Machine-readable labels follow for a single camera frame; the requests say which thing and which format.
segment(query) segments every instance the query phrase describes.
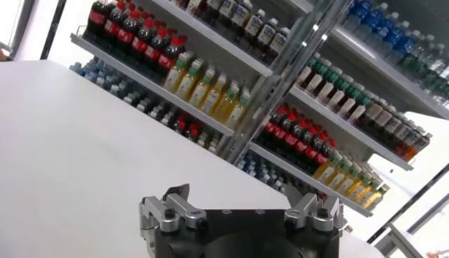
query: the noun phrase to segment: water bottle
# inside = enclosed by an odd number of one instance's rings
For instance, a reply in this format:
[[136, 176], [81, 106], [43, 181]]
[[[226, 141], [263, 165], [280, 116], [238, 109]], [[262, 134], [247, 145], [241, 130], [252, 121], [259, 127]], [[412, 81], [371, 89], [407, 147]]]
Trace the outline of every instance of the water bottle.
[[398, 22], [399, 14], [390, 13], [384, 19], [380, 20], [372, 33], [366, 39], [366, 43], [373, 49], [377, 50], [382, 45], [384, 37], [390, 32], [390, 29]]
[[419, 41], [421, 32], [419, 30], [414, 30], [413, 32], [407, 31], [406, 35], [393, 47], [393, 50], [387, 55], [387, 61], [396, 65], [406, 56], [411, 53]]
[[342, 26], [348, 32], [353, 32], [370, 11], [371, 3], [366, 0], [361, 1], [353, 7], [353, 11], [348, 14]]
[[392, 28], [384, 37], [384, 41], [380, 45], [378, 49], [379, 54], [385, 56], [390, 53], [394, 45], [396, 45], [404, 37], [409, 25], [410, 23], [404, 20], [397, 27]]
[[368, 36], [371, 35], [374, 28], [376, 28], [377, 24], [384, 18], [387, 8], [387, 3], [381, 3], [379, 6], [374, 8], [369, 14], [367, 14], [367, 16], [365, 16], [365, 19], [363, 19], [361, 24], [356, 28], [354, 35], [356, 35], [360, 40], [365, 41]]

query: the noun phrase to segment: bottle label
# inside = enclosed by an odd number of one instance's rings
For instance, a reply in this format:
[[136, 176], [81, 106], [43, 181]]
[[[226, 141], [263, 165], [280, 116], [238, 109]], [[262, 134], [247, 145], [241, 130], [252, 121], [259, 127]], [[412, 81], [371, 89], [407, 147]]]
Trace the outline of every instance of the bottle label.
[[168, 76], [167, 76], [166, 83], [164, 84], [163, 87], [168, 90], [173, 90], [173, 88], [175, 87], [175, 83], [179, 76], [180, 76], [180, 73], [178, 70], [176, 70], [176, 69], [170, 70], [170, 72], [168, 73]]
[[97, 13], [95, 11], [91, 11], [91, 13], [89, 13], [89, 20], [93, 21], [94, 23], [96, 23], [98, 25], [103, 25], [106, 20], [106, 15]]
[[344, 174], [343, 173], [339, 173], [338, 175], [336, 175], [334, 177], [334, 179], [332, 179], [332, 181], [330, 182], [330, 184], [328, 186], [331, 189], [334, 189], [343, 179], [344, 179]]
[[323, 174], [318, 178], [318, 181], [324, 183], [334, 173], [334, 170], [334, 167], [326, 168]]
[[234, 14], [232, 15], [231, 21], [238, 26], [243, 26], [246, 19], [250, 15], [250, 12], [246, 10], [243, 6], [239, 5], [237, 6], [236, 10], [234, 11]]
[[124, 43], [131, 44], [134, 39], [134, 34], [126, 32], [124, 29], [120, 29], [117, 38]]
[[236, 5], [237, 3], [234, 0], [224, 0], [222, 6], [220, 7], [220, 13], [225, 17], [230, 18]]
[[106, 21], [105, 31], [111, 35], [117, 35], [119, 33], [120, 26], [111, 22], [110, 20]]
[[263, 23], [264, 22], [261, 19], [259, 19], [259, 17], [253, 15], [249, 20], [248, 24], [245, 26], [245, 31], [248, 34], [255, 36], [259, 32]]
[[145, 50], [147, 49], [148, 45], [144, 42], [141, 41], [139, 38], [135, 37], [133, 40], [133, 48], [136, 49], [138, 52], [145, 52]]
[[[264, 29], [262, 30], [262, 33], [260, 33], [257, 38], [261, 42], [264, 42], [264, 43], [269, 42], [273, 37], [272, 36], [273, 33], [274, 33], [273, 28], [271, 26], [265, 25]], [[287, 42], [287, 38], [284, 35], [278, 33], [274, 37], [273, 41], [270, 43], [269, 47], [276, 53], [280, 53], [282, 51], [282, 48], [286, 45], [286, 42]]]
[[165, 55], [159, 57], [159, 66], [170, 69], [175, 65], [176, 60], [172, 58], [167, 58]]

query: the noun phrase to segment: soda bottle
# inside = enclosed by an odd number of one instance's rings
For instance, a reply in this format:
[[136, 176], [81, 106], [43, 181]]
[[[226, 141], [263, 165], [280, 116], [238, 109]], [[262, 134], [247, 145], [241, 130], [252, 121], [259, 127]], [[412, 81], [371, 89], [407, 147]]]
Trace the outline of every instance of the soda bottle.
[[282, 28], [278, 33], [276, 33], [276, 36], [272, 39], [272, 41], [269, 44], [268, 49], [264, 53], [262, 57], [262, 61], [267, 64], [271, 65], [272, 62], [278, 57], [279, 53], [283, 50], [283, 48], [287, 44], [287, 38], [290, 34], [290, 30], [288, 28]]
[[220, 6], [222, 5], [223, 0], [207, 0], [206, 1], [206, 9], [203, 12], [201, 18], [208, 23], [209, 25], [213, 24], [215, 20], [218, 18], [220, 12]]
[[251, 45], [255, 43], [257, 33], [264, 24], [265, 11], [259, 9], [256, 14], [253, 14], [243, 30], [243, 35], [239, 35], [238, 39], [240, 47], [248, 50]]
[[130, 53], [133, 47], [133, 40], [138, 32], [138, 18], [139, 13], [137, 11], [131, 12], [122, 24], [119, 33], [117, 34], [117, 47], [125, 54]]
[[405, 56], [412, 52], [416, 42], [419, 41], [420, 35], [421, 32], [419, 30], [406, 32], [406, 36], [394, 45], [393, 51], [387, 56], [387, 60], [392, 64], [398, 64]]
[[145, 50], [144, 61], [147, 67], [150, 69], [156, 69], [159, 58], [163, 51], [162, 48], [162, 39], [166, 34], [166, 30], [164, 28], [160, 28], [157, 30], [157, 35], [153, 37], [153, 39], [149, 42], [147, 49]]
[[390, 13], [385, 18], [380, 20], [380, 22], [373, 29], [370, 36], [366, 40], [366, 43], [371, 46], [374, 50], [378, 50], [378, 48], [382, 45], [384, 37], [388, 35], [391, 29], [398, 22], [399, 14], [398, 13]]
[[155, 35], [156, 28], [153, 27], [153, 22], [151, 20], [147, 20], [145, 25], [138, 30], [133, 40], [132, 50], [132, 55], [138, 62], [143, 61], [148, 44]]
[[110, 49], [116, 42], [117, 34], [119, 33], [120, 26], [123, 22], [123, 11], [125, 10], [125, 4], [119, 2], [117, 7], [111, 11], [109, 17], [105, 23], [105, 33], [103, 34], [103, 39]]
[[376, 28], [377, 24], [384, 18], [387, 11], [388, 4], [381, 3], [376, 6], [365, 18], [361, 21], [361, 24], [355, 29], [354, 35], [362, 41], [365, 41]]
[[235, 0], [223, 0], [223, 4], [218, 10], [219, 15], [213, 26], [222, 36], [228, 34], [228, 29], [231, 26], [231, 15], [236, 7], [237, 2]]
[[245, 34], [245, 25], [251, 17], [251, 9], [253, 4], [249, 0], [243, 0], [239, 4], [231, 16], [231, 24], [228, 34], [225, 35], [228, 39], [237, 42], [237, 39]]
[[92, 4], [91, 12], [89, 13], [89, 19], [87, 21], [87, 28], [84, 32], [84, 37], [96, 41], [98, 37], [101, 37], [104, 32], [107, 16], [109, 15], [109, 9], [102, 0], [95, 1]]
[[355, 9], [348, 14], [347, 19], [342, 26], [348, 31], [353, 32], [361, 23], [365, 16], [371, 11], [371, 3], [368, 0], [363, 0], [356, 5]]

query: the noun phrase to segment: plastic bottle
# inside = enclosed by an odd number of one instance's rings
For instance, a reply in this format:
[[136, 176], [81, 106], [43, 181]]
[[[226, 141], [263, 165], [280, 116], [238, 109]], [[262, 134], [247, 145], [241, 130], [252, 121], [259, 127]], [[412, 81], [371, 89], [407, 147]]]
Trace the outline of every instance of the plastic bottle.
[[380, 46], [383, 44], [384, 37], [388, 35], [390, 30], [396, 25], [398, 18], [398, 13], [390, 13], [387, 15], [386, 18], [382, 19], [376, 25], [371, 35], [368, 36], [368, 39], [366, 39], [366, 43], [371, 46], [371, 48], [378, 51]]
[[188, 56], [186, 53], [180, 54], [179, 58], [176, 61], [176, 64], [167, 75], [167, 79], [163, 83], [163, 87], [170, 92], [174, 93], [179, 86], [182, 77], [184, 76], [187, 70], [187, 61]]
[[251, 95], [249, 90], [243, 89], [239, 102], [236, 103], [234, 109], [231, 112], [231, 115], [225, 123], [228, 128], [235, 128], [236, 125], [240, 122], [240, 119], [242, 118], [243, 113], [245, 113], [246, 107], [248, 106], [250, 97]]
[[255, 44], [257, 34], [262, 29], [264, 24], [265, 11], [259, 9], [256, 14], [253, 14], [243, 30], [243, 35], [239, 35], [238, 40], [242, 49], [248, 50], [251, 45]]
[[421, 32], [414, 30], [406, 32], [406, 35], [393, 47], [393, 50], [387, 55], [387, 60], [392, 64], [398, 64], [406, 55], [412, 52], [417, 41], [419, 41]]
[[213, 67], [209, 67], [202, 81], [193, 90], [192, 97], [189, 101], [192, 106], [198, 107], [198, 105], [203, 102], [204, 96], [208, 92], [214, 76], [215, 69]]
[[227, 82], [227, 75], [221, 74], [218, 77], [217, 83], [206, 93], [204, 97], [204, 101], [200, 102], [198, 108], [201, 109], [202, 112], [211, 115], [217, 103], [220, 101], [220, 97], [222, 95], [222, 90]]
[[355, 9], [348, 14], [347, 19], [342, 26], [348, 31], [353, 32], [365, 19], [365, 16], [371, 11], [371, 3], [368, 0], [363, 0], [355, 6]]
[[361, 21], [361, 24], [355, 29], [354, 35], [360, 40], [365, 41], [371, 35], [374, 28], [376, 28], [377, 24], [384, 18], [387, 8], [387, 3], [381, 3], [379, 6], [376, 6]]
[[287, 38], [289, 34], [290, 30], [285, 27], [282, 28], [278, 33], [276, 33], [276, 36], [274, 36], [274, 38], [270, 42], [269, 47], [262, 58], [262, 61], [265, 64], [271, 65], [276, 57], [278, 57], [279, 53], [281, 53], [281, 51], [287, 44]]
[[193, 86], [199, 80], [199, 70], [202, 65], [203, 61], [200, 59], [197, 59], [192, 63], [189, 72], [182, 77], [180, 85], [176, 90], [176, 95], [178, 97], [184, 100], [189, 99]]

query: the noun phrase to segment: juice bottle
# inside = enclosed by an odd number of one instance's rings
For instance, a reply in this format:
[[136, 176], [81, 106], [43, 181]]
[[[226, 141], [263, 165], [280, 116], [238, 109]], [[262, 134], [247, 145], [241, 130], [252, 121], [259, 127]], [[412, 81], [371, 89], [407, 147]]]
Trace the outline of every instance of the juice bottle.
[[213, 67], [209, 67], [206, 71], [206, 75], [203, 77], [203, 80], [195, 87], [192, 93], [192, 97], [189, 101], [192, 106], [198, 107], [198, 105], [203, 102], [204, 95], [209, 90], [214, 75], [215, 69]]
[[237, 99], [237, 94], [239, 93], [239, 84], [232, 80], [231, 85], [229, 86], [229, 90], [224, 98], [221, 99], [217, 108], [214, 112], [214, 117], [219, 122], [224, 123], [229, 115], [231, 114], [232, 107]]
[[190, 91], [199, 80], [199, 70], [202, 65], [203, 61], [200, 59], [197, 59], [192, 63], [189, 72], [182, 77], [180, 86], [176, 90], [176, 95], [178, 97], [182, 98], [183, 100], [187, 100], [189, 98]]
[[239, 102], [236, 103], [234, 109], [231, 112], [231, 115], [226, 121], [226, 126], [228, 128], [235, 128], [237, 123], [240, 122], [240, 119], [246, 110], [246, 106], [248, 105], [250, 97], [251, 95], [249, 90], [243, 89]]
[[206, 93], [204, 101], [198, 106], [202, 112], [211, 115], [214, 111], [215, 106], [220, 100], [222, 95], [222, 90], [227, 82], [227, 75], [221, 74], [218, 77], [217, 83]]
[[163, 83], [163, 87], [170, 92], [174, 93], [179, 86], [182, 77], [186, 72], [186, 64], [188, 61], [188, 56], [186, 53], [180, 54], [176, 61], [175, 66], [169, 71], [166, 81]]

